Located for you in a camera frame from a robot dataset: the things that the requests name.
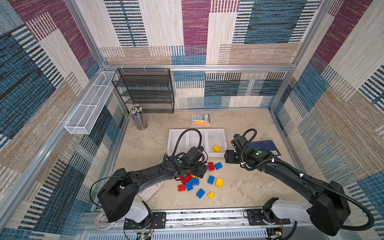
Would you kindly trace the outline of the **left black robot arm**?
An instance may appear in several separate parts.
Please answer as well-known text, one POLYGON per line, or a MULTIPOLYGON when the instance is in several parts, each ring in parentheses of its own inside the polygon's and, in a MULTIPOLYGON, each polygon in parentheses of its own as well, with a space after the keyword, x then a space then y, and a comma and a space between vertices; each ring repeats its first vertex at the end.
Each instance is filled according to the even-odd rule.
POLYGON ((193 175, 202 178, 207 166, 200 162, 204 159, 203 147, 192 147, 187 153, 168 156, 153 167, 127 172, 118 169, 97 193, 99 203, 109 222, 123 218, 131 209, 136 195, 163 181, 193 175))

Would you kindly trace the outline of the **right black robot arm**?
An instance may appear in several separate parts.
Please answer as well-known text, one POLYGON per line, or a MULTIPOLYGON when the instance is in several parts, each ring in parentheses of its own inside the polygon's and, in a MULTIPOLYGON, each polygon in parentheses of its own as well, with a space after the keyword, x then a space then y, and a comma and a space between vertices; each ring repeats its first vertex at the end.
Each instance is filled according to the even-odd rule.
POLYGON ((265 224, 291 219, 311 223, 329 236, 338 233, 351 213, 348 201, 340 196, 344 193, 340 184, 313 177, 302 179, 301 171, 264 148, 254 149, 245 136, 235 134, 231 144, 233 150, 226 151, 226 162, 271 175, 305 198, 305 202, 269 199, 260 211, 265 224))

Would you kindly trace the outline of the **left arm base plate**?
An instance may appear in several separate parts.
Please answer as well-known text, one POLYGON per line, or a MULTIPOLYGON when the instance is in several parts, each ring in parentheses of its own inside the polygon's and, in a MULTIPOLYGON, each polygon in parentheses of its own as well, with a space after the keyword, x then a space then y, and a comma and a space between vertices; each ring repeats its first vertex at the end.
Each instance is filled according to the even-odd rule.
POLYGON ((149 230, 153 226, 155 229, 164 229, 166 227, 167 213, 154 212, 149 214, 141 223, 126 219, 124 230, 149 230))

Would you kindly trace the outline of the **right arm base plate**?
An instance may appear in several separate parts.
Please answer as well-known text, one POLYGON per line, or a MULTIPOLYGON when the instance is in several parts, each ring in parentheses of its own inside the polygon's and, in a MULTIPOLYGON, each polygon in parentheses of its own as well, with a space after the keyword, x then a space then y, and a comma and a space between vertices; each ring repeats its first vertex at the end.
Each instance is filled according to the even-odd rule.
POLYGON ((249 221, 250 226, 264 225, 289 225, 289 219, 278 219, 272 212, 263 209, 248 209, 243 212, 243 215, 249 221))

